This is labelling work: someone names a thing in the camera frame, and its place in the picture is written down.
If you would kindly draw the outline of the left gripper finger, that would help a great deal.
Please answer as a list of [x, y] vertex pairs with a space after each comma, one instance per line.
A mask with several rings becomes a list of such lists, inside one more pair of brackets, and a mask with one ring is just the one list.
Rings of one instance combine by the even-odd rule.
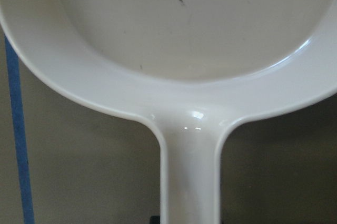
[[158, 208], [151, 212], [149, 224], [160, 224], [160, 223], [161, 223], [161, 210], [160, 208]]

